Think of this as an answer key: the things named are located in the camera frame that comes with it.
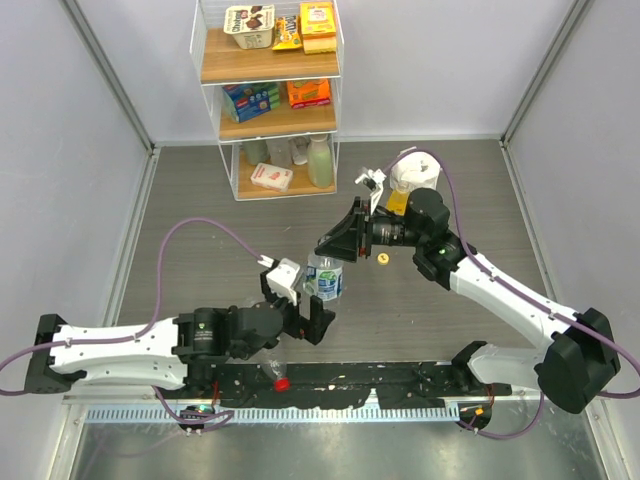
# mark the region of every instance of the white shelf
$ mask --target white shelf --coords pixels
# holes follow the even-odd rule
[[[300,11],[300,2],[274,0],[269,3],[275,5],[276,16],[298,15]],[[234,197],[236,200],[255,200],[333,193],[336,191],[335,179],[330,189],[317,189],[310,182],[302,181],[306,178],[306,167],[304,171],[294,167],[298,175],[294,173],[292,187],[286,195],[255,187],[250,181],[247,185],[246,165],[240,157],[240,144],[256,139],[315,133],[335,134],[339,131],[342,113],[341,72],[344,63],[344,37],[337,0],[333,0],[337,52],[319,55],[305,55],[302,51],[273,52],[271,49],[248,51],[237,47],[235,41],[224,35],[220,29],[224,24],[224,15],[228,7],[246,4],[246,1],[242,0],[196,0],[190,45],[193,65],[198,78],[201,79],[203,99],[211,118],[213,132],[218,139],[220,154]],[[310,78],[331,79],[331,105],[293,110],[289,107],[287,99],[281,98],[281,105],[273,112],[240,124],[227,119],[222,112],[223,84]],[[337,135],[331,135],[331,138],[337,138]],[[337,174],[340,145],[332,140],[331,146]]]

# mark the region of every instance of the gray wall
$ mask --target gray wall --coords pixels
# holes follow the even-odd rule
[[[145,158],[59,2],[0,2],[0,357],[104,315]],[[26,360],[2,372],[20,389]],[[60,396],[0,397],[2,478],[41,480]]]
[[[527,115],[513,153],[559,296],[608,315],[640,356],[640,3],[598,0]],[[636,389],[626,363],[612,391]],[[640,475],[640,400],[613,402]]]
[[[215,140],[189,56],[195,2],[80,1],[159,142]],[[571,3],[341,0],[341,133],[502,133]]]

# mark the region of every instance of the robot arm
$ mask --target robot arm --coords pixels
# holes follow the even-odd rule
[[[368,171],[363,176],[358,183],[374,192],[375,201],[356,197],[347,216],[326,234],[316,254],[355,262],[369,257],[373,245],[415,248],[413,262],[427,280],[484,306],[534,346],[499,348],[473,342],[452,362],[466,375],[484,384],[539,389],[559,407],[579,413],[620,370],[615,352],[556,318],[559,314],[575,319],[613,339],[604,315],[594,309],[579,314],[553,302],[498,270],[472,246],[465,249],[449,230],[450,213],[437,191],[414,190],[405,215],[398,216],[373,207],[380,198],[384,175]]]
[[[230,358],[248,359],[263,348],[273,348],[279,336],[305,339],[316,345],[335,314],[311,297],[309,319],[300,315],[300,294],[294,287],[300,266],[288,259],[267,257],[259,262],[268,270],[260,275],[264,302],[250,308],[199,308],[156,322],[136,338],[139,325],[84,328],[68,325],[56,314],[40,318],[35,345],[66,345],[37,351],[27,371],[29,393],[62,393],[72,385],[154,385],[184,389],[198,396],[209,388],[215,365]],[[82,339],[131,337],[122,343],[73,344]]]

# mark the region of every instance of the gray floor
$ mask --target gray floor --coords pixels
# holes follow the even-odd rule
[[[353,185],[360,167],[383,166],[407,146],[343,144],[336,195],[241,203],[233,200],[216,148],[163,150],[120,324],[149,320],[160,240],[179,220],[215,218],[260,253],[304,263],[318,237],[343,217],[353,196],[365,194]],[[471,243],[507,273],[542,292],[497,142],[425,146],[451,167]],[[444,180],[439,189],[447,192]],[[347,265],[344,296],[332,305],[338,317],[324,342],[312,347],[286,339],[290,361],[442,360],[476,339],[502,346],[526,344],[481,307],[422,279],[409,249],[388,253],[391,263],[386,267],[375,259]],[[163,316],[258,299],[259,272],[253,259],[223,233],[209,226],[187,227],[168,251]],[[490,430],[521,429],[534,409],[517,400],[499,405]],[[162,438],[161,430],[126,430],[129,427],[135,425],[107,427],[107,446],[134,453]],[[604,478],[584,416],[551,406],[540,426],[509,442],[474,437],[450,424],[235,426],[202,439],[171,440],[146,455],[125,459],[104,452],[94,455],[96,437],[91,431],[97,428],[85,429],[73,478]],[[92,457],[95,463],[88,476],[81,476]]]
[[[450,166],[469,241],[499,268],[543,291],[509,175],[496,141],[427,142]],[[164,234],[179,220],[207,216],[243,236],[259,253],[305,264],[317,239],[340,220],[362,166],[382,167],[410,144],[344,143],[338,193],[235,202],[216,147],[163,149],[138,241],[120,325],[145,323],[155,301],[156,256]],[[439,190],[450,205],[444,178]],[[345,291],[329,304],[338,317],[321,345],[285,340],[290,361],[443,360],[472,340],[524,346],[526,340],[471,301],[424,280],[411,249],[387,250],[345,267]],[[224,233],[205,225],[178,232],[164,269],[163,317],[201,306],[228,306],[259,298],[260,267]]]

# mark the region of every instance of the red bottle cap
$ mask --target red bottle cap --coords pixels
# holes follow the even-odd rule
[[[287,390],[289,390],[289,387],[291,387],[291,382],[289,382],[289,379],[287,377],[279,378],[278,380],[273,382],[273,388],[276,390],[276,392],[286,392]]]

